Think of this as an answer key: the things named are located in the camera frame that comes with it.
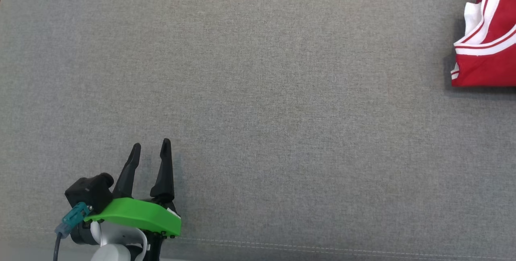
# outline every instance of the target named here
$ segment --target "stitching line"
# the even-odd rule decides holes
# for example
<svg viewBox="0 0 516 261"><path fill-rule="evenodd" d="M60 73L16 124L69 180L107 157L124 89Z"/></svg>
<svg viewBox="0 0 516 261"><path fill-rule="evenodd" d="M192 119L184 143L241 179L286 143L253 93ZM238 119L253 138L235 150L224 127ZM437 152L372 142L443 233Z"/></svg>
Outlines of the stitching line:
<svg viewBox="0 0 516 261"><path fill-rule="evenodd" d="M336 254L336 255L389 257L389 258L396 258L396 259L403 258L403 259L433 260L433 261L456 261L456 260L452 260L452 259L432 259L432 258L388 256L388 255L374 255L374 254L342 253L342 252L328 252L328 251L317 251L317 250L299 250L299 249L272 248L272 247L261 247L261 246L246 246L246 245L235 245L235 244L213 244L213 243L193 243L193 242L190 243L190 244L201 244L201 245L212 245L212 246L229 246L229 247L231 246L231 247L240 247L240 248L272 249L272 250L324 253L324 254Z"/></svg>
<svg viewBox="0 0 516 261"><path fill-rule="evenodd" d="M280 246L280 247L284 246L284 247L292 247L292 248L306 248L306 249L319 249L319 250L336 250L336 251L351 251L351 252L365 252L365 253L380 253L380 254L399 254L399 255L417 255L417 256L434 256L434 257L461 257L461 258L477 258L477 259L515 260L514 258L503 258L503 257L418 254L418 253L401 253L401 252L370 251L370 250L355 250L355 249L337 249L337 248L325 248L325 247L316 247L316 246L296 246L296 245L283 245L283 244L273 244L273 243L230 241L230 240L215 240L215 239L198 239L198 238L186 238L186 237L179 237L179 239L196 240L196 241L208 241L208 242L222 242L222 243L225 243L225 242L227 242L227 243L240 243L240 244L251 244L251 245L262 245L262 246Z"/></svg>
<svg viewBox="0 0 516 261"><path fill-rule="evenodd" d="M53 233L53 231L48 230L48 228L40 228L40 227L16 227L16 226L2 226L0 228L8 228L8 229L24 229L24 230L43 230L42 233ZM378 253L378 254L398 254L398 255L416 255L416 256L431 256L431 257L459 257L459 258L475 258L475 259L496 259L496 260L516 260L514 258L503 258L503 257L486 257L486 256L461 256L461 255L439 255L439 254L418 254L418 253L402 253L402 252L387 252L387 251L370 251L370 250L356 250L356 249L338 249L338 248L328 248L328 247L317 247L317 246L297 246L297 245L285 245L285 244L274 244L274 243L260 243L260 242L246 242L246 241L231 241L231 240L216 240L216 239L201 239L201 238L188 238L188 237L179 237L177 241L182 240L194 240L194 241L208 241L208 242L219 242L219 243L239 243L239 244L250 244L250 245L260 245L255 246L260 249L278 249L278 250L288 250L288 251L300 251L299 249L286 249L286 248L272 248L272 247L261 247L261 246L280 246L280 247L290 247L290 248L304 248L304 249L318 249L318 250L334 250L334 251L349 251L349 252L363 252L363 253ZM225 246L225 244L210 244L214 246ZM231 245L227 244L227 246L235 246L235 247L244 247L242 245ZM321 252L320 253L328 253L328 254L341 254L339 252ZM408 258L408 259L420 259L415 257L402 257L398 256L398 258Z"/></svg>

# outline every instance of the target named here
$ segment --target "green 3d-printed part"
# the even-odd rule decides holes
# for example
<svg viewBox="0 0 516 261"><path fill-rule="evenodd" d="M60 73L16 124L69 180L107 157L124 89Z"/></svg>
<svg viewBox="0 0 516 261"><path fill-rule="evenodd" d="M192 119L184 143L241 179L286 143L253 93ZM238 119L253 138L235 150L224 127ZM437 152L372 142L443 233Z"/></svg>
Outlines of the green 3d-printed part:
<svg viewBox="0 0 516 261"><path fill-rule="evenodd" d="M89 215L84 221L105 220L123 226L162 233L166 236L179 236L181 218L160 205L122 197L114 199L100 214Z"/></svg>

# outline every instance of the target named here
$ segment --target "folded clothing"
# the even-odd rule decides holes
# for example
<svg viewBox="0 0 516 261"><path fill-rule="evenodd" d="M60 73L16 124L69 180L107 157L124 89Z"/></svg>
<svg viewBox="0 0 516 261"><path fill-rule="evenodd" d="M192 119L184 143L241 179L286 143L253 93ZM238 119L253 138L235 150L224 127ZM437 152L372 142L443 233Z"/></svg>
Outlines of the folded clothing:
<svg viewBox="0 0 516 261"><path fill-rule="evenodd" d="M464 9L466 35L454 43L451 84L516 86L516 0L477 0Z"/></svg>

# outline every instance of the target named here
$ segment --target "gray cloth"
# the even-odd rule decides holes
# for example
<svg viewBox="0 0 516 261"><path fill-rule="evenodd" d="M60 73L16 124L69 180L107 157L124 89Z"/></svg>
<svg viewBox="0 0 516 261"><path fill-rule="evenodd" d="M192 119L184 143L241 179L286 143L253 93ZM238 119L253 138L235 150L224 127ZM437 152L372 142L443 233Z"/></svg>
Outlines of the gray cloth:
<svg viewBox="0 0 516 261"><path fill-rule="evenodd" d="M473 0L2 0L0 240L172 141L195 260L516 256L516 90L453 89ZM92 250L70 239L65 250Z"/></svg>

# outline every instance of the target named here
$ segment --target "teal connector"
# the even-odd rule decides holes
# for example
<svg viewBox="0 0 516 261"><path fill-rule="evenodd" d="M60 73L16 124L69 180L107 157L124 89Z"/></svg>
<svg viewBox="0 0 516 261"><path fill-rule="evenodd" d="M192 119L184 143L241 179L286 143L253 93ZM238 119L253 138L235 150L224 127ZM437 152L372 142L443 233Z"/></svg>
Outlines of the teal connector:
<svg viewBox="0 0 516 261"><path fill-rule="evenodd" d="M72 229L92 212L92 209L91 206L86 205L84 202L77 203L72 210L63 217L62 223L56 227L54 232L58 236L61 236L61 239L65 239L70 235Z"/></svg>

